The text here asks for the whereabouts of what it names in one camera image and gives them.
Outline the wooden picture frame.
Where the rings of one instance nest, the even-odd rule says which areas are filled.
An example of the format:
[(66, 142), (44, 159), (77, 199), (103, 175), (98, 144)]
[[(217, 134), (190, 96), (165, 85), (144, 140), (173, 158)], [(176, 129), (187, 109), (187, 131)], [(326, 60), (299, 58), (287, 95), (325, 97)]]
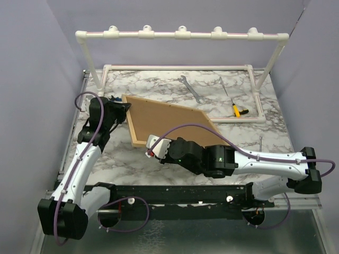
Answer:
[[(160, 137), (172, 128), (188, 123), (200, 124), (219, 133), (206, 113), (199, 109), (125, 94), (122, 95), (122, 101), (131, 104), (127, 111), (127, 123), (133, 147), (145, 147), (151, 134)], [(174, 140), (178, 137), (203, 147), (227, 144), (213, 133), (194, 126), (177, 129), (166, 136)]]

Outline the small yellow screwdriver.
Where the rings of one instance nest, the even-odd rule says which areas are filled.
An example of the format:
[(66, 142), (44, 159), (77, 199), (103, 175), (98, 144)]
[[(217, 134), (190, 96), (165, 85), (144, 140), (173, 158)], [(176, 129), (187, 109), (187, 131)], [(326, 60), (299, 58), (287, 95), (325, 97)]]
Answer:
[(235, 116), (240, 117), (240, 112), (238, 110), (238, 107), (236, 106), (236, 104), (234, 103), (234, 101), (232, 99), (230, 99), (230, 100), (231, 100), (231, 103), (232, 103), (232, 106), (233, 106)]

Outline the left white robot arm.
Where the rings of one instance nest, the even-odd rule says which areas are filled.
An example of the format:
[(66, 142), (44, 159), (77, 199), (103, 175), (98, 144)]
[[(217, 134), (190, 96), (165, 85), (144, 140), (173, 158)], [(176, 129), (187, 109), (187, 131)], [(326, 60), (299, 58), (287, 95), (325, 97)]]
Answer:
[(89, 117), (78, 134), (69, 168), (50, 198), (41, 199), (38, 204), (45, 235), (79, 240), (98, 208), (110, 209), (116, 205), (117, 196), (106, 184), (96, 184), (88, 193), (85, 186), (111, 132), (125, 121), (130, 107), (131, 103), (114, 102), (106, 97), (91, 99)]

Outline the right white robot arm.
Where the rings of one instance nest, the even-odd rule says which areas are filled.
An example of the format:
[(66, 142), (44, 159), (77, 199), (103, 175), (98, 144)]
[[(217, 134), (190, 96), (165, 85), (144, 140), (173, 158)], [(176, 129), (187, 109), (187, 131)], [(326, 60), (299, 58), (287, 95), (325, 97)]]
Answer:
[(265, 153), (220, 144), (202, 147), (194, 141), (177, 138), (162, 139), (153, 154), (163, 164), (178, 164), (196, 175), (210, 178), (268, 175), (268, 179), (252, 183), (252, 189), (243, 194), (244, 203), (250, 207), (281, 193), (318, 194), (322, 190), (312, 148), (296, 153)]

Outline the large grey wrench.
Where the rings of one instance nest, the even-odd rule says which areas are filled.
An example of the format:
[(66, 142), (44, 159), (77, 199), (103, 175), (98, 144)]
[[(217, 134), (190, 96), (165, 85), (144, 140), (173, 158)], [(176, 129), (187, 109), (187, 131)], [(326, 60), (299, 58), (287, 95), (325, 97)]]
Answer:
[(181, 77), (178, 79), (179, 82), (183, 83), (186, 88), (192, 93), (193, 97), (195, 98), (196, 102), (201, 104), (203, 97), (200, 96), (193, 88), (192, 86), (188, 83), (186, 77), (184, 75), (181, 75)]

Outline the white PVC pipe rack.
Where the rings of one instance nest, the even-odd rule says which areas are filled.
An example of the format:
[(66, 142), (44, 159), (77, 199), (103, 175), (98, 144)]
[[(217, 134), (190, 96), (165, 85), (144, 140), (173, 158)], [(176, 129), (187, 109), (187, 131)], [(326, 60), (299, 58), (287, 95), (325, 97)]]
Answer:
[[(235, 117), (214, 117), (210, 120), (213, 123), (228, 124), (228, 123), (264, 123), (266, 117), (263, 111), (262, 102), (260, 99), (260, 89), (266, 80), (266, 77), (273, 68), (276, 60), (280, 56), (284, 47), (286, 46), (290, 36), (287, 33), (261, 33), (257, 28), (252, 27), (246, 33), (228, 33), (222, 30), (222, 27), (217, 26), (211, 32), (191, 32), (188, 31), (186, 26), (181, 25), (174, 32), (156, 32), (150, 25), (144, 25), (142, 30), (139, 31), (119, 31), (114, 25), (110, 26), (108, 30), (103, 32), (87, 32), (76, 31), (75, 37), (80, 45), (84, 58), (88, 64), (89, 71), (93, 77), (96, 89), (100, 95), (104, 94), (106, 84), (106, 77), (111, 70), (217, 70), (217, 71), (246, 71), (248, 72), (252, 95), (254, 97), (258, 116), (256, 117), (241, 117), (236, 114)], [(89, 39), (125, 39), (125, 38), (138, 38), (145, 40), (154, 39), (175, 39), (175, 40), (192, 40), (192, 39), (205, 39), (215, 41), (227, 40), (246, 40), (246, 41), (276, 41), (278, 43), (275, 51), (273, 52), (269, 62), (263, 70), (258, 81), (255, 80), (254, 69), (252, 65), (218, 65), (218, 66), (150, 66), (150, 65), (104, 65), (102, 77), (97, 75), (94, 61), (91, 56), (90, 50), (87, 45)]]

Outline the black yellow screwdriver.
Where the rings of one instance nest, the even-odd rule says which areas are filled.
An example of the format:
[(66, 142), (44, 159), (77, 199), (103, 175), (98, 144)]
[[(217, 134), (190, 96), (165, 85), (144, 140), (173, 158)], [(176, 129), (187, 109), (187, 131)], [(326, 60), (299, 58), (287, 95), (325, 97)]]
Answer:
[(248, 114), (248, 113), (249, 113), (248, 109), (244, 109), (244, 110), (239, 112), (240, 115), (245, 115), (245, 114)]

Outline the small silver wrench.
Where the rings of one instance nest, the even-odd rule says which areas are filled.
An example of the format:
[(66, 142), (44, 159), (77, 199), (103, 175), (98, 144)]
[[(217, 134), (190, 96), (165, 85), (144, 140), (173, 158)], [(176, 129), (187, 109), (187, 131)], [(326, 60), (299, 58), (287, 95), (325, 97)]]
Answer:
[(263, 136), (259, 136), (259, 152), (263, 151)]

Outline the blue handled pliers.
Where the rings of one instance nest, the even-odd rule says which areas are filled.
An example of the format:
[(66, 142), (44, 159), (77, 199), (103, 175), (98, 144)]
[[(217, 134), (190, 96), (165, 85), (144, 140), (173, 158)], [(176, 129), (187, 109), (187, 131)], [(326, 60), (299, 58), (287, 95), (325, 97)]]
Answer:
[(122, 98), (111, 96), (110, 97), (110, 101), (117, 102), (117, 103), (122, 103)]

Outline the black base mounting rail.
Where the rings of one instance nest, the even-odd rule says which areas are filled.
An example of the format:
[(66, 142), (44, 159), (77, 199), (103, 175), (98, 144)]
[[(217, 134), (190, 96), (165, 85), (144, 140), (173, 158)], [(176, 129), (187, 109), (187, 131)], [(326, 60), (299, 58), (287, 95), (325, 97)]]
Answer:
[(111, 196), (100, 214), (125, 221), (242, 219), (242, 212), (273, 208), (257, 201), (252, 184), (202, 186), (109, 185)]

